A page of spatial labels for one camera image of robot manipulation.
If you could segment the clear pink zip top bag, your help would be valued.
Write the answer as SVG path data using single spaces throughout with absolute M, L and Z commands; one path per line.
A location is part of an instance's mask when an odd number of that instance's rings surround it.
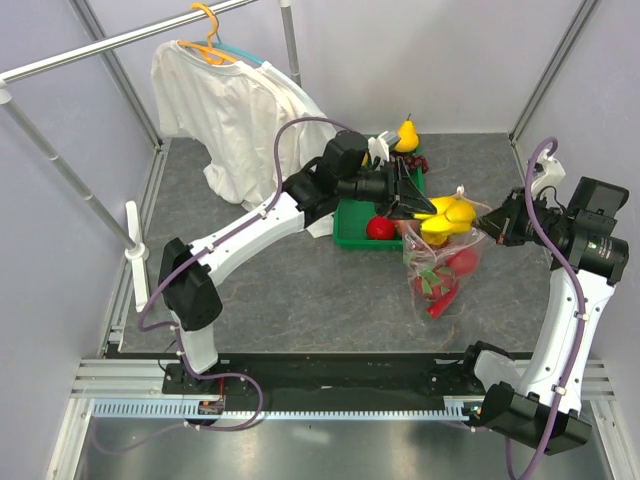
M 456 192 L 449 196 L 463 198 L 468 202 L 470 202 L 476 211 L 476 218 L 490 211 L 490 208 L 487 205 L 476 202 L 468 198 L 466 195 L 466 189 L 462 185 L 458 186 L 456 189 Z M 400 223 L 399 231 L 401 233 L 401 239 L 403 242 L 403 263 L 404 263 L 404 254 L 409 253 L 410 251 L 422 252 L 423 256 L 431 259 L 436 263 L 440 263 L 440 262 L 445 263 L 445 261 L 449 257 L 454 255 L 459 250 L 462 250 L 465 248 L 474 249 L 480 255 L 480 261 L 481 261 L 485 246 L 489 240 L 489 237 L 487 234 L 485 234 L 484 232 L 482 232 L 481 230 L 477 229 L 472 225 L 471 229 L 468 232 L 463 234 L 451 235 L 448 241 L 444 245 L 437 247 L 437 246 L 427 244 L 422 239 L 419 233 L 419 227 L 420 227 L 420 222 L 418 220 L 415 220 L 414 218 L 412 220 L 402 221 Z M 409 284 L 408 268 L 406 267 L 406 269 L 407 269 L 407 279 Z M 463 277 L 457 277 L 459 281 L 458 295 L 460 293 L 460 290 L 465 286 L 465 284 L 468 282 L 468 280 L 472 277 L 473 274 L 463 276 Z M 409 287 L 411 289 L 412 305 L 416 315 L 423 320 L 436 320 L 436 319 L 431 319 L 427 313 L 427 308 L 432 302 L 425 299 L 422 295 L 415 293 L 413 287 L 410 284 L 409 284 Z

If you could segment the red chili pepper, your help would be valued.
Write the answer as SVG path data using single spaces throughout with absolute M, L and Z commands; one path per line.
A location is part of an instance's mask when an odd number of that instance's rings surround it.
M 447 293 L 443 294 L 427 308 L 427 313 L 431 319 L 439 318 L 442 313 L 451 305 L 459 292 L 459 285 L 455 284 Z

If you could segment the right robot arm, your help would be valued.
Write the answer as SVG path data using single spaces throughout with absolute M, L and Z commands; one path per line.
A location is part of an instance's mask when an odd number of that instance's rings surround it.
M 627 189 L 588 177 L 580 179 L 566 208 L 543 197 L 528 200 L 516 188 L 503 204 L 475 222 L 504 246 L 540 244 L 526 207 L 533 206 L 554 256 L 550 294 L 532 358 L 518 371 L 509 354 L 478 341 L 465 353 L 458 381 L 467 392 L 486 395 L 473 426 L 555 455 L 584 445 L 591 434 L 580 420 L 581 389 L 601 314 L 629 260 L 626 241 L 612 235 Z

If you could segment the pink dragon fruit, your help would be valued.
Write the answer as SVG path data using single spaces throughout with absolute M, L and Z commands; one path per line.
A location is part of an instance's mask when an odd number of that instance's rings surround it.
M 431 302 L 457 295 L 459 281 L 445 263 L 436 263 L 417 251 L 405 253 L 404 263 L 408 268 L 409 284 L 415 293 Z

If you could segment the yellow star fruit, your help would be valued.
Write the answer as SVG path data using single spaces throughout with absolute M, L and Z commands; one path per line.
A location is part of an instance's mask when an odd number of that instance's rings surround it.
M 431 203 L 436 207 L 435 214 L 413 215 L 420 222 L 419 233 L 427 244 L 440 247 L 451 235 L 463 234 L 471 229 L 476 211 L 467 200 L 446 196 L 432 198 Z

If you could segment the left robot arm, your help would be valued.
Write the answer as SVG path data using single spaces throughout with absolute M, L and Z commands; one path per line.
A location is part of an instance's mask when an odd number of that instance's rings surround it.
M 254 210 L 191 244 L 175 238 L 165 245 L 158 289 L 177 327 L 185 382 L 196 392 L 218 385 L 213 323 L 223 305 L 217 288 L 244 262 L 333 213 L 343 199 L 369 202 L 389 220 L 436 213 L 404 163 L 390 158 L 398 141 L 394 132 L 366 138 L 340 131 Z

